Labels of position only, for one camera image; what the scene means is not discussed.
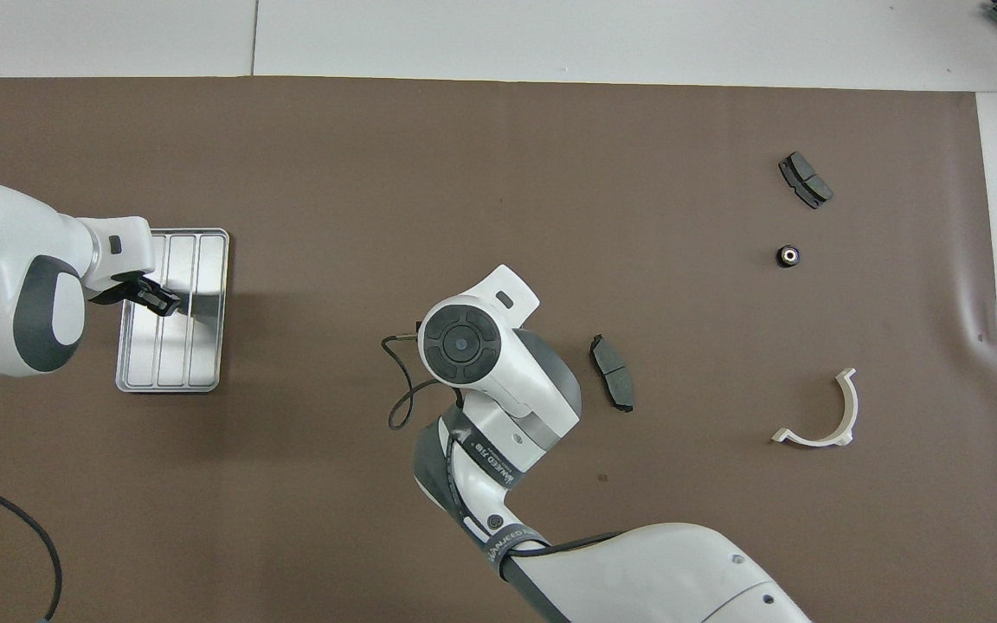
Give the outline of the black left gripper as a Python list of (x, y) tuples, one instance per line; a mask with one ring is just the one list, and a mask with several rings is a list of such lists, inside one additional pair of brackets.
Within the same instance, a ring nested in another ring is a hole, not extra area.
[(156, 281), (149, 281), (143, 275), (130, 275), (128, 279), (119, 281), (114, 287), (96, 294), (91, 303), (108, 306), (119, 301), (130, 300), (143, 306), (159, 317), (169, 317), (181, 307), (182, 299), (176, 292), (165, 289)]

